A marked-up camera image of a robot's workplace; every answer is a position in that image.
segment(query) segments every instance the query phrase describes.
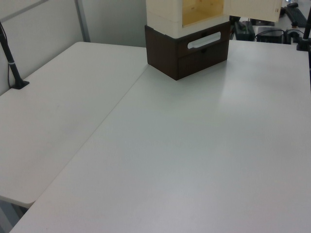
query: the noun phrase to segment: drawer front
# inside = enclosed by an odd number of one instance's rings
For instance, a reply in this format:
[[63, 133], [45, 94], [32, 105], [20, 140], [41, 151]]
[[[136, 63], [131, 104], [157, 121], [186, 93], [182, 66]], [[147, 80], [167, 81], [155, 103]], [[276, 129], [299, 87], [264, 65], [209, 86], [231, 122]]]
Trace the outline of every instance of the drawer front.
[[228, 58], [229, 40], [208, 46], [178, 59], [178, 79], [223, 62]]
[[212, 47], [222, 42], [228, 41], [229, 37], [230, 22], [184, 36], [179, 38], [177, 41], [177, 56], [180, 58], [201, 50], [205, 50], [208, 47]]

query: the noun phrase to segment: black cable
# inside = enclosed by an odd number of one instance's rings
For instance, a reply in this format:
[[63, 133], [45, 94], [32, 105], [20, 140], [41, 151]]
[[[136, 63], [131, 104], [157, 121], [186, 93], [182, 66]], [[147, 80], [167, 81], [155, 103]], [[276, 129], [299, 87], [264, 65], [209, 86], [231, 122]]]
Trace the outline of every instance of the black cable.
[[302, 31], [300, 31], [300, 30], [297, 30], [297, 29], [289, 29], [289, 30], [287, 30], [288, 32], [289, 31], [297, 31], [297, 32], [300, 32], [300, 33], [302, 33], [303, 34], [303, 32]]
[[8, 85], [9, 88], [11, 89], [11, 85], [10, 85], [10, 65], [8, 64]]
[[257, 38], [258, 35], [264, 35], [264, 34], [271, 33], [271, 32], [283, 32], [283, 34], [285, 33], [285, 31], [282, 29], [267, 30], [267, 31], [263, 31], [263, 32], [258, 33], [257, 35], [255, 35], [255, 38]]

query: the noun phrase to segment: white tabletop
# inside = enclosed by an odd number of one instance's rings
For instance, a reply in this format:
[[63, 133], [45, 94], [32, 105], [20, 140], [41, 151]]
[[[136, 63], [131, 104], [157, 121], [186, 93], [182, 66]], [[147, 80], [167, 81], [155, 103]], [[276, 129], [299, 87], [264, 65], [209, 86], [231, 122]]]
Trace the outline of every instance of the white tabletop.
[[230, 41], [177, 82], [148, 67], [11, 232], [310, 233], [310, 119], [293, 46]]
[[144, 48], [77, 43], [3, 94], [0, 199], [29, 207], [146, 67]]

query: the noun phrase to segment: black stand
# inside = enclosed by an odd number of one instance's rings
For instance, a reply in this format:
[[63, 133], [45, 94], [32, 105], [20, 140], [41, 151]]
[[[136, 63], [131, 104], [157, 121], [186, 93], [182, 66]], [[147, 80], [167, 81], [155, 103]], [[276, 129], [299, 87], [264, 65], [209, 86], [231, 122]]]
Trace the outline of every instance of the black stand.
[[12, 88], [14, 89], [22, 89], [24, 86], [27, 86], [29, 84], [29, 82], [27, 81], [23, 81], [23, 79], [21, 79], [18, 69], [16, 67], [15, 61], [13, 59], [13, 56], [11, 54], [9, 45], [8, 45], [8, 41], [7, 38], [5, 36], [2, 24], [0, 22], [0, 42], [4, 51], [4, 54], [6, 56], [6, 59], [8, 60], [8, 64], [11, 68], [11, 71], [13, 73], [13, 76], [15, 78], [15, 85], [12, 86]]
[[310, 30], [311, 30], [311, 8], [309, 11], [305, 33], [303, 34], [302, 38], [301, 37], [299, 38], [299, 42], [297, 45], [298, 51], [310, 51], [310, 44], [311, 44], [311, 40], [309, 39]]

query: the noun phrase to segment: drawer handle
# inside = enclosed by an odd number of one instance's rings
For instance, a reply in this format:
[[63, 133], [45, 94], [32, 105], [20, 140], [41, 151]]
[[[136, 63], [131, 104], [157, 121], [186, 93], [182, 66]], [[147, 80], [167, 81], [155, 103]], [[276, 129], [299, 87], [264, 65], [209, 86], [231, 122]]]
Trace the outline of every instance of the drawer handle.
[[188, 49], [199, 48], [201, 46], [208, 45], [208, 44], [210, 44], [212, 42], [220, 40], [220, 38], [221, 38], [221, 33], [220, 32], [214, 33], [212, 35], [208, 35], [208, 36], [203, 37], [201, 39], [198, 39], [198, 40], [190, 42], [188, 44]]

